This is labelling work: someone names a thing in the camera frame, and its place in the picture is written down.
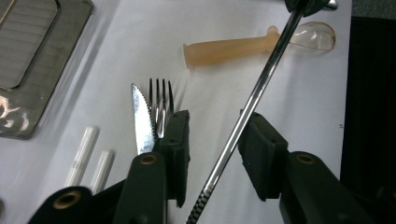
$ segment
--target white table surface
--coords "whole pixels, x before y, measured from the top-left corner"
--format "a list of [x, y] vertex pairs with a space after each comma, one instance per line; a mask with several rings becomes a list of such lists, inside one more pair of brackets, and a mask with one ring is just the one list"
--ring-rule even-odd
[[[256, 83], [269, 53], [189, 70], [183, 43], [264, 35], [283, 30], [281, 0], [93, 0], [47, 111], [31, 139], [0, 138], [2, 223], [26, 223], [64, 186], [87, 126], [100, 133], [81, 185], [88, 186], [102, 150], [115, 152], [106, 186], [127, 175], [136, 156], [131, 83], [148, 93], [150, 77], [171, 80], [176, 108], [188, 109], [191, 161], [187, 199], [169, 203], [169, 223], [184, 223]], [[340, 174], [347, 90], [351, 1], [302, 22], [324, 21], [336, 32], [330, 52], [289, 46], [256, 112], [289, 142]], [[229, 161], [199, 223], [283, 223], [278, 200], [256, 195], [238, 152]]]

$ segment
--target clear plastic spoon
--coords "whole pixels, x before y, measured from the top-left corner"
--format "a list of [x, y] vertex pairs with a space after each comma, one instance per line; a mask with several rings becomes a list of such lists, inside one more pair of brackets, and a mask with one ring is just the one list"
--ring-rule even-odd
[[[184, 45], [184, 59], [189, 68], [222, 63], [254, 53], [272, 51], [278, 39], [277, 28], [271, 26], [266, 36]], [[290, 43], [309, 49], [332, 50], [335, 45], [335, 31], [327, 23], [311, 21], [297, 27]]]

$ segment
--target fork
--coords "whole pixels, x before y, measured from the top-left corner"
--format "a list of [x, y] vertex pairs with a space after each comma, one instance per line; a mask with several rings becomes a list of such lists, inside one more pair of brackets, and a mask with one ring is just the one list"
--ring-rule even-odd
[[[163, 138], [166, 122], [168, 121], [168, 113], [166, 111], [166, 85], [165, 79], [163, 78], [163, 89], [162, 94], [160, 91], [160, 80], [156, 79], [156, 104], [153, 106], [153, 89], [152, 89], [152, 78], [149, 80], [149, 93], [148, 93], [148, 112], [150, 113], [154, 136], [155, 138]], [[169, 113], [172, 116], [174, 114], [174, 101], [171, 82], [168, 81], [168, 101], [169, 101]]]

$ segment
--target knife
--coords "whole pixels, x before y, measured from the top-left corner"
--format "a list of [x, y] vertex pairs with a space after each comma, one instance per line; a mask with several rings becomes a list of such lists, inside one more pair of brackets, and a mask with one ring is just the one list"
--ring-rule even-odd
[[155, 144], [154, 131], [149, 114], [148, 104], [142, 92], [133, 83], [132, 98], [134, 106], [134, 130], [137, 155], [152, 151]]

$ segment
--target metal skewer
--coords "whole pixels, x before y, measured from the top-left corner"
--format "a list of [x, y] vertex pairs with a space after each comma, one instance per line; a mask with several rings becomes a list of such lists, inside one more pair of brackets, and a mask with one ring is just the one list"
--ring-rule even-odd
[[285, 51], [287, 45], [290, 42], [290, 39], [300, 22], [301, 17], [304, 15], [305, 8], [307, 6], [308, 1], [301, 1], [301, 4], [295, 8], [289, 17], [288, 23], [283, 30], [273, 53], [271, 54], [270, 58], [268, 59], [267, 64], [265, 65], [264, 69], [262, 70], [262, 74], [259, 77], [259, 80], [256, 83], [256, 86], [253, 89], [253, 92], [250, 94], [250, 97], [247, 100], [245, 108], [243, 109], [242, 114], [240, 115], [238, 121], [236, 122], [235, 126], [233, 127], [233, 131], [225, 145], [225, 148], [221, 152], [215, 167], [213, 168], [209, 178], [206, 180], [206, 183], [191, 210], [191, 213], [186, 220], [186, 224], [194, 224], [197, 223], [200, 215], [205, 209], [205, 206], [217, 185], [221, 174], [227, 165], [228, 160], [231, 158], [233, 151], [239, 141], [239, 137], [242, 134], [242, 131], [245, 129], [248, 120], [253, 113], [254, 109], [256, 108], [257, 104], [259, 103], [262, 94], [264, 93], [273, 73], [276, 70], [276, 66], [279, 63], [283, 52]]

